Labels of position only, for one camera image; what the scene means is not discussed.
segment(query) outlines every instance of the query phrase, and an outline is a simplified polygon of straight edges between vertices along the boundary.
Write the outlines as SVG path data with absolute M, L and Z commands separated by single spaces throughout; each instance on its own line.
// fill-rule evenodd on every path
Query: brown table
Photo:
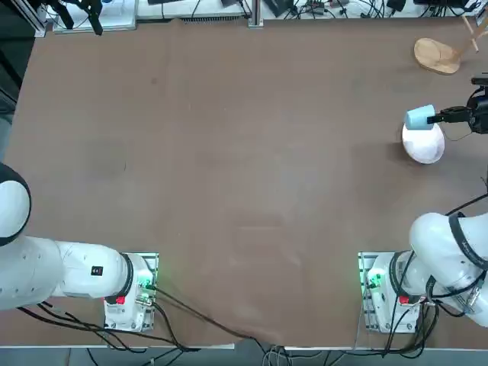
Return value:
M 234 329 L 351 346 L 357 253 L 408 249 L 418 215 L 483 193 L 486 137 L 447 142 L 432 166 L 399 143 L 406 109 L 463 104 L 470 77 L 486 71 L 480 45 L 457 74 L 426 72 L 414 41 L 465 35 L 459 19 L 49 34 L 35 43 L 6 159 L 32 190 L 27 233 L 157 251 L 159 283 Z M 464 132 L 446 128 L 453 139 Z M 102 320 L 101 301 L 62 303 Z M 168 309 L 182 342 L 235 340 Z M 0 321 L 4 345 L 98 344 L 14 310 Z M 159 320 L 153 334 L 163 329 Z M 442 317 L 430 346 L 488 348 L 486 334 Z

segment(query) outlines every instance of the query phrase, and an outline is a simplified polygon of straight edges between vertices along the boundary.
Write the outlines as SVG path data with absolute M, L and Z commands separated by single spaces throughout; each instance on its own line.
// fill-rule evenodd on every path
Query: metal frame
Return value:
M 45 21 L 42 19 L 28 0 L 11 0 L 14 6 L 17 8 L 22 17 L 31 25 L 35 30 L 35 37 L 44 37 L 46 35 Z
M 261 0 L 252 0 L 251 17 L 248 20 L 249 28 L 262 28 L 264 22 L 261 15 Z

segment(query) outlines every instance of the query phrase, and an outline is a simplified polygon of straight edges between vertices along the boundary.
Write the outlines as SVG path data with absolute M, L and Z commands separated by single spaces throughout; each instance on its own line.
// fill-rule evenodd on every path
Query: wooden stand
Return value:
M 488 31 L 485 31 L 488 25 L 488 17 L 483 20 L 483 23 L 476 30 L 473 30 L 464 15 L 461 17 L 467 29 L 470 31 L 470 39 L 459 50 L 431 38 L 418 39 L 413 47 L 413 53 L 421 67 L 438 72 L 439 74 L 454 74 L 459 70 L 461 57 L 471 45 L 476 52 L 480 50 L 476 41 L 478 38 L 488 34 Z

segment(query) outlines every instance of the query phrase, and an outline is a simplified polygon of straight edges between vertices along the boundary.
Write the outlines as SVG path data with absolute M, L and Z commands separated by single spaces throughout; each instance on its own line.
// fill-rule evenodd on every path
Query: wooden base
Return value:
M 413 52 L 421 67 L 439 74 L 454 74 L 461 64 L 454 48 L 430 38 L 418 39 Z

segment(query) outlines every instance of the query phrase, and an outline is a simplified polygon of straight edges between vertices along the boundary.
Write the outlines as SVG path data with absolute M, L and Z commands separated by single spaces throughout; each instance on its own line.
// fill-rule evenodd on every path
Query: white robotic arm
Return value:
M 146 315 L 151 291 L 145 286 L 154 284 L 155 276 L 141 255 L 24 236 L 30 214 L 27 183 L 0 163 L 0 310 L 51 296 L 103 297 L 111 328 L 151 328 L 153 314 Z
M 442 301 L 477 324 L 488 326 L 488 286 L 484 283 L 488 269 L 488 213 L 469 218 L 427 213 L 413 223 L 409 240 L 414 256 L 401 286 L 411 251 L 381 253 L 368 272 L 379 330 L 390 331 L 393 308 L 395 319 L 410 308 L 412 311 L 398 329 L 413 332 L 419 315 L 415 306 L 424 299 Z M 430 294 L 426 290 L 429 281 L 435 284 Z M 461 293 L 436 298 L 451 292 Z

